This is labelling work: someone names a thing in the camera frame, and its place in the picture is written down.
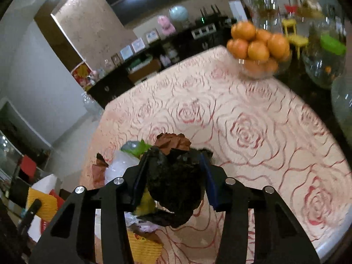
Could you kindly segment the black plastic bag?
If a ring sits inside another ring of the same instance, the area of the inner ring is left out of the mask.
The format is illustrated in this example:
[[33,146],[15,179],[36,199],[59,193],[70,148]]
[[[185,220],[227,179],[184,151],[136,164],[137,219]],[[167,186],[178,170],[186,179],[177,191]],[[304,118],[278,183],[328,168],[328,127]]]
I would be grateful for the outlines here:
[[147,156],[147,189],[164,209],[155,209],[139,219],[178,228],[191,218],[204,198],[206,173],[200,158],[210,160],[213,152],[205,148],[173,148],[166,155],[152,147]]

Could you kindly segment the brown paper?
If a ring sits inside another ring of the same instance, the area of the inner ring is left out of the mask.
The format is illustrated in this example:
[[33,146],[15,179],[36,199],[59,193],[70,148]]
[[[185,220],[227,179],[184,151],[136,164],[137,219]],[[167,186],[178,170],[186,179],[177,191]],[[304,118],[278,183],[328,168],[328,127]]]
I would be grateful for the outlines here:
[[189,151],[191,142],[184,134],[161,133],[156,137],[154,146],[168,155],[172,149]]

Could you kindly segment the red plastic trash basket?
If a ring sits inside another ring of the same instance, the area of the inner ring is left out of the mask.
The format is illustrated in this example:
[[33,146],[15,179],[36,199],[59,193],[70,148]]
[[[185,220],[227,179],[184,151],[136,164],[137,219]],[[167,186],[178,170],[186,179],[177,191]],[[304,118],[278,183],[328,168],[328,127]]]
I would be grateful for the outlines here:
[[47,194],[40,208],[40,233],[43,234],[54,215],[63,206],[65,200],[62,199],[53,189]]

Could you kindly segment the red chair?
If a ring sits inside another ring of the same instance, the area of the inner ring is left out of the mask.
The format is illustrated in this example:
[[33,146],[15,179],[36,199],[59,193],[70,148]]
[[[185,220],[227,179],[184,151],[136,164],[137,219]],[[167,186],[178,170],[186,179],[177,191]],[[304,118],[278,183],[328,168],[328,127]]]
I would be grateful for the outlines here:
[[27,155],[24,155],[20,161],[19,177],[25,181],[33,181],[36,172],[36,163]]

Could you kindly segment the clear plastic bottle green cap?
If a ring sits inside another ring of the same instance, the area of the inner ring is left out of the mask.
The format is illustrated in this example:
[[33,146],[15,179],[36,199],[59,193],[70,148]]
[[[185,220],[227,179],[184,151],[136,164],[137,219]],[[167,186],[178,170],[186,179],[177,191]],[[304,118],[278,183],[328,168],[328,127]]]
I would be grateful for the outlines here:
[[122,177],[129,167],[136,166],[140,162],[142,155],[152,146],[140,141],[127,141],[113,155],[113,160],[105,170],[105,185],[117,177]]

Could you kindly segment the rose pattern tablecloth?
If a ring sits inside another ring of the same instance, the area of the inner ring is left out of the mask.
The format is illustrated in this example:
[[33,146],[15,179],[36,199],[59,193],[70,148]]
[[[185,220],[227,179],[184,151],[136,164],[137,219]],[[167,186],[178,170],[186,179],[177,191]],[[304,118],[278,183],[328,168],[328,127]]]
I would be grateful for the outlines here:
[[129,140],[184,134],[246,186],[273,186],[321,260],[351,224],[351,170],[320,117],[277,79],[244,80],[222,46],[193,56],[105,107],[80,184],[92,188],[96,154],[112,161]]

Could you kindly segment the large clear water jug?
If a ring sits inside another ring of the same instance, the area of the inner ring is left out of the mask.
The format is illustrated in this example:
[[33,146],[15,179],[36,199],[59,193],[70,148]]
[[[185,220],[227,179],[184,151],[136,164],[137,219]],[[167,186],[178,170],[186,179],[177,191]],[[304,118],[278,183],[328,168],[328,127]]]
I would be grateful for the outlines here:
[[93,99],[92,96],[87,94],[87,92],[82,93],[81,96],[82,96],[84,107],[86,108],[87,112],[96,118],[101,118],[104,110],[99,105],[99,103],[96,102],[96,100]]

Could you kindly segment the glass bowl of oranges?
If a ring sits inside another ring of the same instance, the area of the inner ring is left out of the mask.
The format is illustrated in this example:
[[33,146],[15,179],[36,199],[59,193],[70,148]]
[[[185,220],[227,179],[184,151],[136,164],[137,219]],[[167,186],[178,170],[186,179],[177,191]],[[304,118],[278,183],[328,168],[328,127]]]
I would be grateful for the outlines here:
[[267,79],[287,70],[292,51],[282,33],[272,33],[241,21],[231,27],[226,48],[234,57],[239,73],[248,79]]

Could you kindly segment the black tv cabinet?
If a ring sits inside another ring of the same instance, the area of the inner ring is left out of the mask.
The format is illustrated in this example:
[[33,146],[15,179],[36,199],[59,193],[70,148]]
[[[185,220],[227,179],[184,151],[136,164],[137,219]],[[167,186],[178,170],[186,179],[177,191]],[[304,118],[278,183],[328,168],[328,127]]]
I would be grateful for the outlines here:
[[157,40],[100,79],[88,90],[88,94],[104,108],[154,73],[215,46],[225,46],[231,38],[232,22],[230,19],[218,19]]

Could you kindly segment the pink plush toy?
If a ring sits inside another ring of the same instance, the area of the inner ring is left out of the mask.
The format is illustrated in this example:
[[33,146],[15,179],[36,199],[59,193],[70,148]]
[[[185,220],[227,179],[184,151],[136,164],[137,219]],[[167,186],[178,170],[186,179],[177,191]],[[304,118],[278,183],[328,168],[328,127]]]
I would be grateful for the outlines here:
[[161,26],[162,33],[165,36],[169,36],[176,32],[174,25],[170,22],[167,16],[159,16],[158,24]]

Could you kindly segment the glass vase with roses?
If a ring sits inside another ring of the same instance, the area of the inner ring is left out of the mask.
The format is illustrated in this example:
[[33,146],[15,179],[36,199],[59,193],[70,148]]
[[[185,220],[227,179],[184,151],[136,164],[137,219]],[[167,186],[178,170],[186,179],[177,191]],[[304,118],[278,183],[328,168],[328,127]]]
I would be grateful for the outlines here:
[[243,0],[250,10],[252,21],[259,29],[281,32],[281,17],[277,0]]

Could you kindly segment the blue globe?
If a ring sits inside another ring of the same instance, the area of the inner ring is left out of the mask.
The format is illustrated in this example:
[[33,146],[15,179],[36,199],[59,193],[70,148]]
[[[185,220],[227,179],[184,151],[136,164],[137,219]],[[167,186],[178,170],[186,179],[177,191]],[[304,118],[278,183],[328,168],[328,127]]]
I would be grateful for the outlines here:
[[185,23],[189,20],[188,10],[181,5],[176,5],[169,9],[170,19],[177,23]]

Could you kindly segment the red festive wall poster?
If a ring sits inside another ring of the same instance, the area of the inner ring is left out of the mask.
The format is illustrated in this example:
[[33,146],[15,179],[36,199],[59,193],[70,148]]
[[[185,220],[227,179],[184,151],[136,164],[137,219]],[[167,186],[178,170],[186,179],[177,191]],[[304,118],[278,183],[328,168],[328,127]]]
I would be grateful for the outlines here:
[[71,71],[71,75],[84,91],[88,91],[92,87],[91,80],[90,80],[91,73],[92,73],[92,70],[90,69],[90,67],[87,65],[85,61],[82,61],[81,63],[79,63]]

